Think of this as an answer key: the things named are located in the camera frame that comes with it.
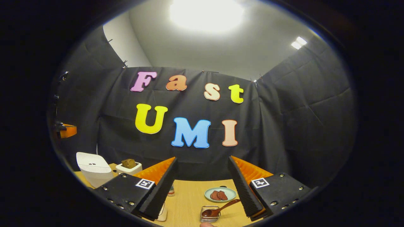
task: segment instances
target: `white ceiling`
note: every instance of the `white ceiling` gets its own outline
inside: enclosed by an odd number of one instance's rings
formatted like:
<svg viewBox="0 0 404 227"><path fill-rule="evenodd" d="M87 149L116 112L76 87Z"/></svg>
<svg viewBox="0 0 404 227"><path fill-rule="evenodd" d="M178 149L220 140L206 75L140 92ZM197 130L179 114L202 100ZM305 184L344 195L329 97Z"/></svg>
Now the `white ceiling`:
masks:
<svg viewBox="0 0 404 227"><path fill-rule="evenodd" d="M296 52L298 36L313 32L272 5L238 0L239 26L227 32L190 31L170 20L173 0L148 0L129 12L133 30L152 66L216 71L255 80Z"/></svg>

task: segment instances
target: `bright light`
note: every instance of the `bright light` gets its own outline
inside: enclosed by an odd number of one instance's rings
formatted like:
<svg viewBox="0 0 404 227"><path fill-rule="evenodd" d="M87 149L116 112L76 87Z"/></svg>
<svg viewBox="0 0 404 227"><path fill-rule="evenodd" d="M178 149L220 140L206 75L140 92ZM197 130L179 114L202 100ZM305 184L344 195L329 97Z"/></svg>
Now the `bright light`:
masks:
<svg viewBox="0 0 404 227"><path fill-rule="evenodd" d="M171 20L188 29L207 32L229 30L241 21L243 9L231 0L174 0Z"/></svg>
<svg viewBox="0 0 404 227"><path fill-rule="evenodd" d="M302 46L301 46L300 44L298 44L297 42L293 42L293 43L292 43L292 46L293 46L294 48L296 48L297 50L302 47Z"/></svg>
<svg viewBox="0 0 404 227"><path fill-rule="evenodd" d="M300 44L300 45L305 45L307 42L306 40L304 40L302 37L297 37L296 41Z"/></svg>

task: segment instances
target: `white wall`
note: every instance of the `white wall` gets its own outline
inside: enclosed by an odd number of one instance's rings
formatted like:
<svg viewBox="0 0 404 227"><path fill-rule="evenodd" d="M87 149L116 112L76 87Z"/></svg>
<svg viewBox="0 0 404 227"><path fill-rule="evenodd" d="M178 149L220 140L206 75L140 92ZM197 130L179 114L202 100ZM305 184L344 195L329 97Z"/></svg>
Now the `white wall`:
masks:
<svg viewBox="0 0 404 227"><path fill-rule="evenodd" d="M109 44L122 61L127 61L128 67L152 66L137 40L129 20L129 13L125 12L104 25L104 33Z"/></svg>

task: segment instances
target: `blue letter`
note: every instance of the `blue letter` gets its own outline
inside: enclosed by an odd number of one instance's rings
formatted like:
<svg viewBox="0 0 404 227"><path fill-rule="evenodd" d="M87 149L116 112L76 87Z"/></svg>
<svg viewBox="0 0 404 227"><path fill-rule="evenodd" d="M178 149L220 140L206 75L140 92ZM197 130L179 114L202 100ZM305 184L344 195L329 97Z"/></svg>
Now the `blue letter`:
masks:
<svg viewBox="0 0 404 227"><path fill-rule="evenodd" d="M210 121L208 120L199 120L196 123L194 129L191 129L189 122L186 118L174 118L174 122L177 124L177 128L175 130L175 138L174 141L171 142L171 145L176 147L184 146L184 142L182 141L182 137L184 136L184 140L187 143L187 146L191 146L192 142L196 137L196 142L194 143L194 147L196 148L208 148L208 128L210 126Z"/></svg>

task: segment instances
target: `black fabric curtain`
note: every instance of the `black fabric curtain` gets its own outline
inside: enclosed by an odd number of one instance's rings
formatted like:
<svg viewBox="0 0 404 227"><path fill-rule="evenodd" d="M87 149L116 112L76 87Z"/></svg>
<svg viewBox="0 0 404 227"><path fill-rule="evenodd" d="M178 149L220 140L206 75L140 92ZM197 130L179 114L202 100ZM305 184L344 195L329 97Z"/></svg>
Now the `black fabric curtain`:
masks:
<svg viewBox="0 0 404 227"><path fill-rule="evenodd" d="M89 35L64 69L71 73L60 85L57 119L78 128L77 135L61 142L74 170L79 170L76 152L95 153L98 144L98 154L108 163L133 158L147 168L176 156L181 180L229 179L227 157L234 155L314 187L332 179L354 142L354 97L347 72L332 49L316 38L256 83L208 71L122 68L102 28ZM140 71L156 72L157 77L142 92L132 92ZM175 75L187 78L185 90L166 89ZM207 83L220 86L219 100L204 97ZM241 104L230 98L228 87L234 84L244 89ZM135 127L139 103L151 106L149 126L156 118L155 106L168 108L158 133ZM209 120L209 148L172 146L176 117L186 118L191 128ZM238 145L222 145L223 120L238 122Z"/></svg>

